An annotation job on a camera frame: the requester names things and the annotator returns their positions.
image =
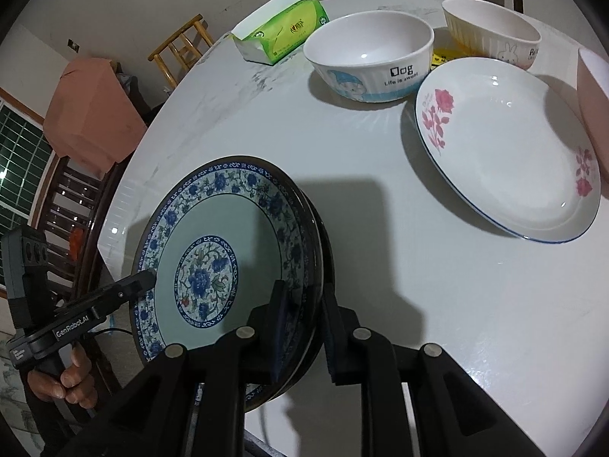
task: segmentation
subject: marble table top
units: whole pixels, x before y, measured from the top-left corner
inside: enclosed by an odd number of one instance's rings
[[[330,18],[397,9],[445,27],[442,0],[328,0]],[[579,115],[577,42],[543,36],[529,70]],[[188,73],[133,155],[99,239],[114,279],[130,273],[148,219],[208,161],[265,158],[324,220],[337,297],[393,343],[436,342],[549,457],[580,446],[609,398],[609,203],[574,242],[513,238],[444,182],[413,126],[413,97],[367,105],[337,97],[302,49],[273,67],[245,62],[224,36]],[[246,428],[289,457],[359,455],[358,387],[334,387],[324,355]]]

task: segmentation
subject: pink bowl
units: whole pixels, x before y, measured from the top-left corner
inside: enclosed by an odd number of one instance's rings
[[[579,49],[577,99],[601,174],[609,181],[609,63],[586,48]]]

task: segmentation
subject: blue and white porcelain plate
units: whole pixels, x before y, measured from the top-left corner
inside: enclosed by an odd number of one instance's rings
[[[287,175],[251,157],[223,158],[188,175],[142,235],[134,271],[150,268],[156,286],[132,305],[145,361],[172,343],[215,343],[245,325],[253,308],[268,303],[275,280],[285,280],[292,296],[279,382],[287,383],[311,340],[323,283],[315,219]],[[281,386],[249,386],[248,408]]]

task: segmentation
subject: human hand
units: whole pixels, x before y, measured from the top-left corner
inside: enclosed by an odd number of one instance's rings
[[[97,403],[91,360],[80,344],[70,354],[72,365],[62,373],[61,383],[49,375],[32,370],[27,374],[27,384],[40,400],[50,402],[53,398],[64,398],[71,404],[80,404],[84,409],[93,409]]]

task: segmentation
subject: green tissue package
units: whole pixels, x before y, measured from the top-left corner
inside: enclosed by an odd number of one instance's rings
[[[328,20],[319,0],[270,0],[232,33],[243,58],[274,65]]]

